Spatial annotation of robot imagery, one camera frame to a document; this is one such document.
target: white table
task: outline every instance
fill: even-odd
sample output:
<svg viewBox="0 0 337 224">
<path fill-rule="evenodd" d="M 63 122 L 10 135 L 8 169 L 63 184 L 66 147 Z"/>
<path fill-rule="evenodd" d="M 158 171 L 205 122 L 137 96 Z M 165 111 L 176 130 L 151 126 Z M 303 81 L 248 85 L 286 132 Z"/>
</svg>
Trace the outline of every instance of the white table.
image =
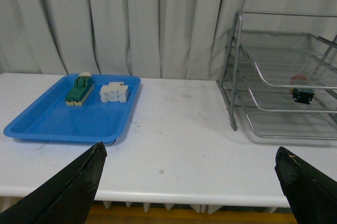
<svg viewBox="0 0 337 224">
<path fill-rule="evenodd" d="M 89 145 L 33 143 L 3 129 L 62 76 L 0 75 L 0 196 L 23 197 Z M 214 81 L 142 79 L 131 123 L 107 158 L 96 200 L 289 207 L 276 173 L 284 146 L 337 180 L 337 143 L 262 139 L 238 131 Z"/>
</svg>

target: small black object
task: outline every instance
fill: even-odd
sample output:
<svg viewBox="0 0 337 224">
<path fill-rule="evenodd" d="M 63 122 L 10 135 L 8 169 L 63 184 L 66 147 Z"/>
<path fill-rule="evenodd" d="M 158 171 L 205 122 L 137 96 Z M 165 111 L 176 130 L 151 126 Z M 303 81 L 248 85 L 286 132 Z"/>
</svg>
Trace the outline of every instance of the small black object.
<svg viewBox="0 0 337 224">
<path fill-rule="evenodd" d="M 337 223 L 337 182 L 284 147 L 276 174 L 298 224 Z"/>
<path fill-rule="evenodd" d="M 302 104 L 310 104 L 310 101 L 315 96 L 315 93 L 312 89 L 291 89 L 291 94 L 293 95 L 293 99 L 295 99 L 296 103 Z"/>
<path fill-rule="evenodd" d="M 1 213 L 0 223 L 84 224 L 106 156 L 102 142 L 93 145 L 31 194 Z"/>
</svg>

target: desk organizer tray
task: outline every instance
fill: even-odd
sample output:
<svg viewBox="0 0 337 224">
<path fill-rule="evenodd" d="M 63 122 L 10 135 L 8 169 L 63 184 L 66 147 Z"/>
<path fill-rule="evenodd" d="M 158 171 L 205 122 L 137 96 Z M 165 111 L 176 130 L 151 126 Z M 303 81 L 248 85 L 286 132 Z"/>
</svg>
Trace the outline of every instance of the desk organizer tray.
<svg viewBox="0 0 337 224">
<path fill-rule="evenodd" d="M 60 79 L 4 130 L 8 137 L 27 141 L 113 144 L 127 124 L 141 80 L 135 76 L 92 75 L 94 90 L 82 106 L 66 105 L 77 74 Z M 102 85 L 124 82 L 128 101 L 103 103 Z"/>
<path fill-rule="evenodd" d="M 337 17 L 235 13 L 219 83 L 233 130 L 243 108 L 260 137 L 337 140 L 337 35 L 243 30 L 243 13 Z"/>
</svg>

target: green block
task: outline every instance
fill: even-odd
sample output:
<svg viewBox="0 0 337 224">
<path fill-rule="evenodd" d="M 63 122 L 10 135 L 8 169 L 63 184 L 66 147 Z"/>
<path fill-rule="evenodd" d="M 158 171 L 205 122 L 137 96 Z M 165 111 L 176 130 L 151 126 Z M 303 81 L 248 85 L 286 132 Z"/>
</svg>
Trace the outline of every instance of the green block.
<svg viewBox="0 0 337 224">
<path fill-rule="evenodd" d="M 82 105 L 94 88 L 94 81 L 89 76 L 75 79 L 73 88 L 65 97 L 67 105 Z"/>
</svg>

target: wooden floor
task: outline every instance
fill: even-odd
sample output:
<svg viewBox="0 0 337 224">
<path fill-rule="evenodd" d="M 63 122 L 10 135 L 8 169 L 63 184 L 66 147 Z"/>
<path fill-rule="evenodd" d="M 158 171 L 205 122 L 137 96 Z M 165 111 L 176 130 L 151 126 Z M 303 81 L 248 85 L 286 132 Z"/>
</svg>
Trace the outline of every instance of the wooden floor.
<svg viewBox="0 0 337 224">
<path fill-rule="evenodd" d="M 192 209 L 150 208 L 145 213 L 142 207 L 103 206 L 93 205 L 86 224 L 295 224 L 295 218 L 289 213 L 265 212 L 234 212 L 217 211 L 196 213 Z"/>
</svg>

